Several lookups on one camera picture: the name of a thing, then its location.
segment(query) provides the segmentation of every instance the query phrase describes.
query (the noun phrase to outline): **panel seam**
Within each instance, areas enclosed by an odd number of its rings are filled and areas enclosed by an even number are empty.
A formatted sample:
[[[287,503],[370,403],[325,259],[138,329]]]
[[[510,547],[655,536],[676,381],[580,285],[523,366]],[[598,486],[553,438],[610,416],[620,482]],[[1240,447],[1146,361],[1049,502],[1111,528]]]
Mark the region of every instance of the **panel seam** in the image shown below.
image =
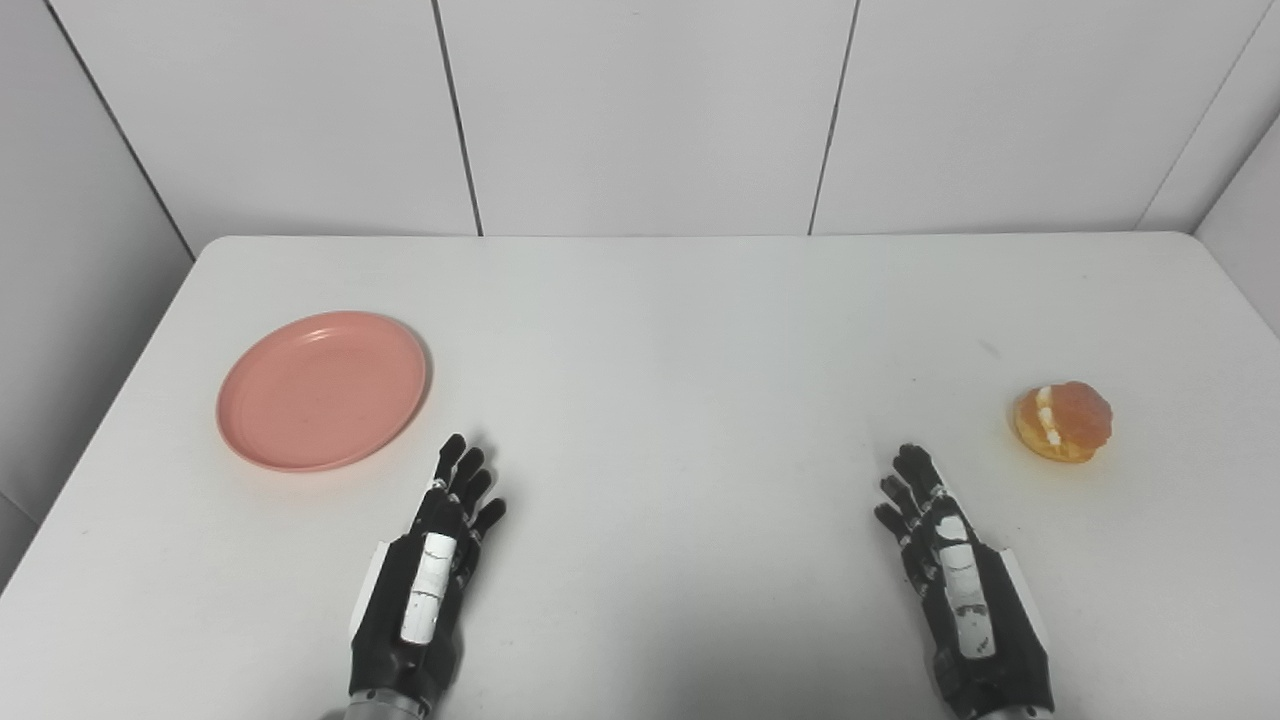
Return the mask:
[[[484,224],[480,222],[480,201],[476,197],[476,183],[471,174],[471,154],[467,151],[467,135],[462,129],[462,109],[458,105],[458,88],[453,83],[453,63],[449,61],[449,45],[444,40],[444,19],[440,17],[439,0],[431,0],[431,14],[435,17],[435,36],[440,41],[440,60],[444,64],[444,81],[449,86],[453,123],[458,128],[458,147],[462,151],[462,173],[467,178],[467,195],[471,197],[471,217],[476,223],[476,236],[484,237]]]
[[[1169,165],[1169,170],[1165,173],[1165,177],[1162,177],[1160,179],[1160,184],[1156,186],[1156,192],[1151,196],[1151,200],[1147,201],[1147,206],[1142,209],[1142,214],[1138,215],[1138,219],[1134,222],[1133,224],[1134,231],[1142,227],[1143,220],[1147,219],[1147,214],[1151,213],[1151,208],[1156,204],[1156,200],[1160,197],[1160,193],[1165,190],[1165,184],[1169,182],[1169,178],[1172,177],[1174,170],[1176,170],[1178,165],[1183,161],[1183,156],[1187,154],[1187,149],[1190,147],[1192,141],[1196,140],[1196,135],[1199,132],[1201,126],[1204,124],[1204,119],[1208,118],[1208,114],[1213,109],[1213,105],[1217,104],[1217,99],[1220,95],[1222,95],[1222,90],[1226,87],[1228,81],[1230,81],[1231,76],[1235,74],[1235,67],[1240,64],[1240,58],[1244,58],[1244,53],[1249,49],[1249,45],[1253,44],[1253,37],[1258,33],[1258,28],[1262,27],[1263,20],[1267,19],[1267,15],[1271,14],[1271,8],[1274,8],[1276,0],[1271,0],[1270,3],[1267,3],[1266,9],[1262,10],[1262,15],[1258,17],[1258,22],[1253,24],[1253,29],[1249,31],[1248,37],[1244,38],[1244,44],[1240,45],[1240,51],[1235,54],[1235,59],[1231,60],[1231,65],[1226,69],[1226,74],[1222,76],[1222,81],[1217,83],[1217,90],[1213,91],[1213,96],[1210,97],[1208,104],[1204,105],[1204,111],[1202,111],[1199,119],[1196,120],[1196,126],[1192,127],[1190,135],[1187,136],[1187,142],[1184,142],[1183,147],[1178,151],[1178,155],[1174,158],[1174,163]]]
[[[156,188],[156,183],[151,181],[151,174],[147,173],[146,167],[142,165],[142,160],[138,158],[138,152],[133,149],[133,143],[129,142],[129,136],[124,135],[124,128],[120,126],[120,119],[115,117],[115,110],[111,109],[110,102],[106,101],[106,96],[102,95],[102,88],[97,85],[97,79],[93,73],[88,70],[88,64],[84,63],[84,56],[81,55],[76,42],[72,41],[72,36],[67,32],[67,26],[63,24],[63,18],[54,9],[50,0],[45,0],[45,8],[49,10],[49,15],[54,19],[54,24],[58,26],[58,32],[63,35],[63,40],[67,42],[67,47],[70,49],[72,55],[76,56],[76,63],[79,65],[81,72],[84,73],[84,78],[88,79],[90,87],[93,88],[93,95],[97,96],[99,104],[102,110],[106,111],[106,117],[111,120],[111,127],[115,128],[115,135],[120,137],[124,142],[124,149],[128,150],[129,158],[133,160],[133,165],[137,167],[138,173],[142,174],[142,179],[147,183],[147,190],[151,191],[151,196],[155,197],[157,205],[160,205],[160,211],[164,213],[165,220],[169,222],[169,227],[173,228],[174,234],[178,236],[178,242],[182,243],[182,249],[187,252],[187,258],[192,263],[196,261],[196,254],[191,250],[191,243],[187,242],[186,236],[182,234],[182,228],[178,227],[177,220],[173,219],[173,213],[169,211],[169,206],[165,205],[164,197],[160,196],[160,191]]]
[[[818,201],[822,199],[822,181],[827,177],[827,160],[831,158],[831,143],[836,138],[836,120],[840,117],[840,99],[845,94],[845,76],[849,73],[849,55],[854,49],[854,31],[858,29],[858,12],[863,8],[863,0],[854,0],[854,13],[849,19],[849,37],[845,40],[845,58],[840,63],[840,81],[836,85],[836,101],[831,106],[831,124],[827,126],[827,145],[822,149],[822,167],[818,168],[818,187],[813,193],[813,209],[809,210],[809,229],[805,234],[813,234],[813,224],[818,218]]]
[[[14,510],[17,510],[18,514],[20,514],[23,518],[26,518],[32,524],[32,527],[36,527],[36,528],[40,527],[40,521],[36,520],[31,515],[31,512],[27,512],[27,510],[23,506],[18,505],[12,497],[9,497],[8,495],[0,492],[0,500],[5,501],[6,505],[9,505]]]

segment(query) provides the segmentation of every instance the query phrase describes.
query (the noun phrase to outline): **pastry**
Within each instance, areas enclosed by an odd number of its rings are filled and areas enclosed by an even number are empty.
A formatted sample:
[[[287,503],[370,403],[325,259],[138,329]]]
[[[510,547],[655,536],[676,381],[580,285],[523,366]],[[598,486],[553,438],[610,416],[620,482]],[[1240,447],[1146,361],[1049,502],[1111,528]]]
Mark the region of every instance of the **pastry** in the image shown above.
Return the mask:
[[[1034,388],[1014,406],[1023,445],[1061,462],[1085,462],[1111,438],[1111,405],[1087,383]]]

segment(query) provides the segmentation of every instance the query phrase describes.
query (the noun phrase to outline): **robotic hand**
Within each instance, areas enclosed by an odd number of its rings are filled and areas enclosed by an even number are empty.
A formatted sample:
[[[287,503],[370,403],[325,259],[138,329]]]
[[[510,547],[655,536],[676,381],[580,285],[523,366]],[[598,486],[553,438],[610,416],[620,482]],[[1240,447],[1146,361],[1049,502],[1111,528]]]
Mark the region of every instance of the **robotic hand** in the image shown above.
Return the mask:
[[[904,445],[893,469],[901,478],[881,480],[892,505],[877,506],[876,518],[897,538],[920,596],[947,705],[961,720],[1051,717],[1048,657],[1016,560],[978,539],[923,448]]]
[[[347,720],[420,720],[453,683],[462,593],[485,533],[507,511],[502,500],[475,510],[493,484],[481,465],[484,452],[451,437],[408,532],[380,547],[385,557],[351,641]]]

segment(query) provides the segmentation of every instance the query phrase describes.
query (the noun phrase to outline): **white wall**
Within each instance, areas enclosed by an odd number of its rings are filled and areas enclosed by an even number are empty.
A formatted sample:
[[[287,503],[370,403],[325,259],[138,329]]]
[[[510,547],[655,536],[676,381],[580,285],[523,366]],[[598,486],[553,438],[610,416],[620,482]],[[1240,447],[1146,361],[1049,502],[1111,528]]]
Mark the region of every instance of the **white wall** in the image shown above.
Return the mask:
[[[474,234],[428,0],[54,0],[198,251]]]
[[[1280,120],[1196,234],[1271,329],[1280,333]]]
[[[471,233],[429,0],[52,0],[197,247]],[[1184,229],[1274,0],[439,0],[488,234]]]
[[[0,3],[0,585],[188,266],[45,5]]]
[[[815,232],[1133,229],[1271,1],[864,0]],[[1277,50],[1271,101],[1216,115],[1228,168],[1280,97]],[[1204,208],[1174,210],[1156,225]]]
[[[442,0],[490,234],[803,234],[851,0]]]

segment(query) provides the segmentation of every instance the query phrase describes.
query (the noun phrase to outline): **robotic wrist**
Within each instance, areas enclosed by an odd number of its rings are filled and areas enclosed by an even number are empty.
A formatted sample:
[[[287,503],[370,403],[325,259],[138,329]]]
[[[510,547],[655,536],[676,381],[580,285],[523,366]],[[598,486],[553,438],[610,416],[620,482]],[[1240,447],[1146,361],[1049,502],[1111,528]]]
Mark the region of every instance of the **robotic wrist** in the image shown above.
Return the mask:
[[[431,707],[396,691],[365,691],[351,696],[343,720],[422,720]]]

